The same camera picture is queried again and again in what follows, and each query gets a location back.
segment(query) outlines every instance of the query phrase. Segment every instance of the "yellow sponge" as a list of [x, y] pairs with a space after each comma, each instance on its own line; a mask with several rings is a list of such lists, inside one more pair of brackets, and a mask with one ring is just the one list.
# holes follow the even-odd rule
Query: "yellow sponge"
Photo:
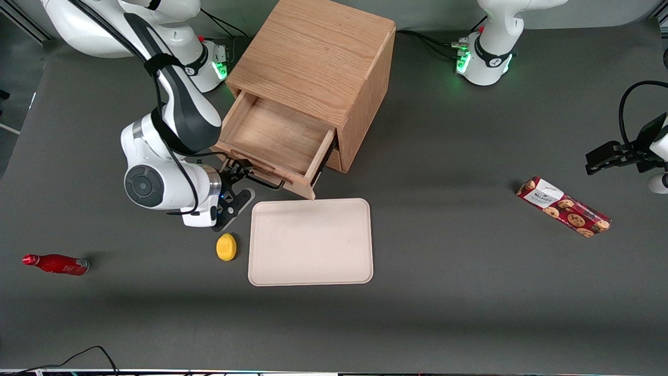
[[236, 241], [231, 233], [226, 233], [216, 242], [216, 253], [223, 261], [232, 261], [236, 256]]

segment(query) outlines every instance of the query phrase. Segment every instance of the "open drawer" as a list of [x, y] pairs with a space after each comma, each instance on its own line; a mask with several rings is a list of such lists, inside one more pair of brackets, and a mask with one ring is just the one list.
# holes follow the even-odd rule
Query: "open drawer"
[[313, 185], [331, 152], [335, 129], [288, 106], [240, 92], [222, 121], [216, 148], [248, 159], [254, 174], [314, 199]]

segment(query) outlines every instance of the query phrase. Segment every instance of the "bottle cap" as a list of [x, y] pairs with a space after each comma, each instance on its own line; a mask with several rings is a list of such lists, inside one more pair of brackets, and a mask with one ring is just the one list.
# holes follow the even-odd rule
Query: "bottle cap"
[[23, 257], [22, 261], [25, 265], [35, 265], [36, 263], [39, 262], [39, 256], [37, 256], [37, 255], [25, 255]]

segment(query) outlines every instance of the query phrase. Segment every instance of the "white label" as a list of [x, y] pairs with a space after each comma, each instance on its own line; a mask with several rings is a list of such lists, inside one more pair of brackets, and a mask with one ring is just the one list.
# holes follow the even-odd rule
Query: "white label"
[[541, 179], [538, 182], [536, 189], [524, 196], [524, 199], [545, 209], [553, 203], [561, 200], [561, 197], [564, 197], [564, 192]]

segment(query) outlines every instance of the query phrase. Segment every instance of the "green led light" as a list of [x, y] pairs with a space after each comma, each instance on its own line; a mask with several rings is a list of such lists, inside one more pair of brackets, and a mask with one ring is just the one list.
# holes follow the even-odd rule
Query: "green led light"
[[464, 56], [460, 57], [460, 62], [457, 63], [457, 72], [463, 74], [468, 67], [468, 62], [471, 60], [471, 53], [466, 52]]
[[506, 67], [503, 68], [503, 72], [506, 73], [508, 71], [508, 67], [510, 66], [510, 60], [512, 59], [512, 54], [508, 56], [508, 62], [506, 63]]
[[213, 69], [216, 71], [218, 78], [224, 80], [227, 77], [227, 64], [211, 62], [211, 65], [213, 66]]

